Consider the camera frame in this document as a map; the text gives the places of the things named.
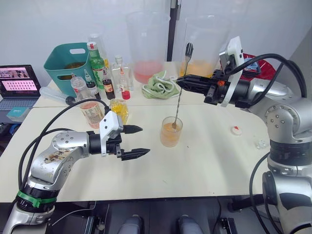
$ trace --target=plastic pitcher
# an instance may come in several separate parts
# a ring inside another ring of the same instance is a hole
[[[192,58],[186,74],[210,77],[219,59],[219,50],[226,42],[231,23],[213,15],[187,17],[180,77],[185,73],[184,55],[188,42],[193,44]]]
[[[133,72],[146,84],[163,70],[168,44],[170,17],[160,12],[134,12],[127,15],[127,28]]]

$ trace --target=glass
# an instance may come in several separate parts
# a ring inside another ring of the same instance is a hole
[[[133,72],[136,80],[143,84],[163,70],[169,20],[168,15],[160,12],[134,12],[127,16]]]
[[[122,124],[125,125],[128,120],[129,112],[126,101],[120,99],[113,99],[110,101],[110,108],[118,116],[121,117]]]
[[[95,99],[96,97],[90,93],[87,88],[86,82],[82,77],[73,77],[70,83],[77,95],[77,101],[86,99]],[[88,101],[79,105],[83,115],[86,117],[89,125],[92,128],[99,128],[100,121],[104,118],[98,102]]]
[[[176,119],[176,128],[172,127],[172,123],[175,121],[175,117],[166,117],[162,121],[160,141],[166,147],[174,147],[177,145],[180,139],[181,130],[183,127],[182,121]]]
[[[188,42],[193,44],[192,58],[188,63],[186,74],[210,77],[219,60],[219,51],[226,42],[230,31],[230,22],[224,17],[196,16],[187,17],[183,62],[180,77],[185,73],[185,49]]]

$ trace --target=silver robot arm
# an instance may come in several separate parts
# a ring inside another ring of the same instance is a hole
[[[312,102],[296,96],[287,86],[274,82],[268,93],[250,105],[269,85],[268,80],[251,82],[228,71],[240,66],[242,48],[239,37],[231,39],[220,51],[223,71],[212,77],[187,75],[177,80],[184,90],[205,96],[204,102],[221,106],[235,104],[260,117],[268,128],[269,172],[263,174],[263,196],[278,209],[285,234],[312,233]]]
[[[110,111],[100,122],[100,134],[74,131],[57,134],[49,148],[33,161],[26,186],[17,194],[3,233],[11,234],[20,229],[27,233],[29,225],[36,225],[37,230],[45,233],[46,223],[55,209],[54,203],[74,163],[90,154],[115,154],[121,160],[138,158],[149,150],[124,152],[120,148],[120,133],[131,134],[141,130],[134,125],[123,125],[120,117]]]

